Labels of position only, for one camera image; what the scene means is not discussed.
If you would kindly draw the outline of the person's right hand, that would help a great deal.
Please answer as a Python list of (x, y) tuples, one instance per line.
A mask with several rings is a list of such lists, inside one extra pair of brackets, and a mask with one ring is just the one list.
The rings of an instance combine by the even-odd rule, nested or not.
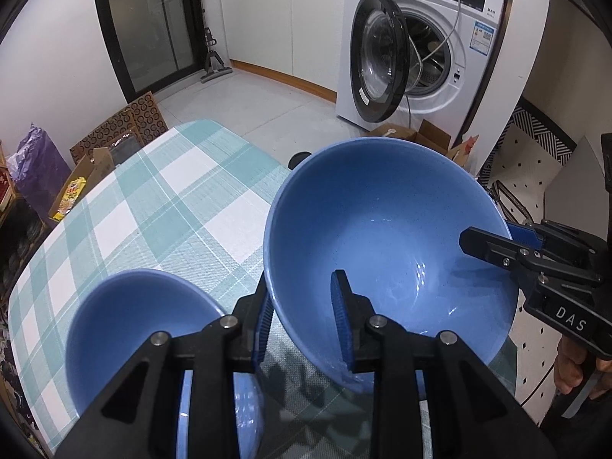
[[(586, 355), (586, 349), (575, 341), (566, 336), (560, 339), (554, 363), (554, 383), (560, 393), (567, 395), (580, 385), (583, 379), (581, 365), (584, 363)], [(589, 394), (591, 400), (607, 393), (612, 387), (611, 362), (597, 358), (596, 370), (601, 371), (603, 376), (593, 386)]]

